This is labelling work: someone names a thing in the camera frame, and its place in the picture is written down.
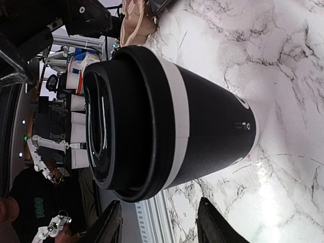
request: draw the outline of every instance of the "t-shirt logo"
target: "t-shirt logo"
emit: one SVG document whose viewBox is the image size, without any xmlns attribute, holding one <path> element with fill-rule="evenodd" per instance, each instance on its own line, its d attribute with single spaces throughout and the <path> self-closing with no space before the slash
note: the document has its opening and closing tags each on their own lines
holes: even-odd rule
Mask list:
<svg viewBox="0 0 324 243">
<path fill-rule="evenodd" d="M 39 197 L 36 197 L 34 199 L 34 203 L 35 203 L 36 218 L 38 218 L 38 219 L 45 218 L 43 199 L 39 198 Z"/>
</svg>

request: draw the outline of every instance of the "black t-shirt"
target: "black t-shirt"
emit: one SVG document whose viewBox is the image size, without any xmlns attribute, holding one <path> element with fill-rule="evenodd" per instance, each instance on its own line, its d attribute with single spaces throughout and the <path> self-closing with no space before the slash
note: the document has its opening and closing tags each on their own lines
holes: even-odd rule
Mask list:
<svg viewBox="0 0 324 243">
<path fill-rule="evenodd" d="M 72 234 L 86 230 L 81 190 L 75 178 L 67 177 L 63 185 L 54 186 L 41 172 L 28 168 L 15 178 L 9 196 L 19 205 L 19 216 L 12 226 L 20 243 L 31 243 L 38 228 L 48 226 L 61 210 L 72 218 Z M 49 237 L 43 242 L 54 242 L 54 239 Z"/>
</svg>

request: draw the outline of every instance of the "white stripe on cup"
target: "white stripe on cup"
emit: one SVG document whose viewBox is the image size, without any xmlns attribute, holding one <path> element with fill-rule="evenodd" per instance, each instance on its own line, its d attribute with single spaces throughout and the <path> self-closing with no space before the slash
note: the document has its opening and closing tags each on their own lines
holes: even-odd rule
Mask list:
<svg viewBox="0 0 324 243">
<path fill-rule="evenodd" d="M 179 69 L 171 62 L 162 58 L 158 59 L 169 82 L 176 125 L 175 153 L 169 177 L 163 186 L 163 189 L 165 189 L 177 177 L 186 155 L 190 134 L 190 120 L 187 90 Z"/>
</svg>

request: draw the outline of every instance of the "human hand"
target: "human hand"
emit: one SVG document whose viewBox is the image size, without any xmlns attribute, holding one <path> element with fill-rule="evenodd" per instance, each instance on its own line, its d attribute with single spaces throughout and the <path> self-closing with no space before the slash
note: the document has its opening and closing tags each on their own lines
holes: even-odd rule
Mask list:
<svg viewBox="0 0 324 243">
<path fill-rule="evenodd" d="M 55 243 L 70 243 L 72 240 L 72 233 L 68 224 L 66 224 L 63 230 L 55 237 Z"/>
</svg>

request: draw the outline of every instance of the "beige fabric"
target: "beige fabric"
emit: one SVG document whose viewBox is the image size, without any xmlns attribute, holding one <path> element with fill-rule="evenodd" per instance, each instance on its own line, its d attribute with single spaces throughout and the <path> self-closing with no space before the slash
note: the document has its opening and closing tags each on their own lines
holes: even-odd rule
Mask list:
<svg viewBox="0 0 324 243">
<path fill-rule="evenodd" d="M 81 187 L 83 210 L 86 217 L 87 230 L 90 229 L 98 219 L 92 180 L 93 177 L 89 168 L 80 170 L 79 183 Z"/>
<path fill-rule="evenodd" d="M 124 0 L 125 18 L 121 25 L 120 46 L 142 45 L 156 31 L 153 14 L 145 0 Z"/>
</svg>

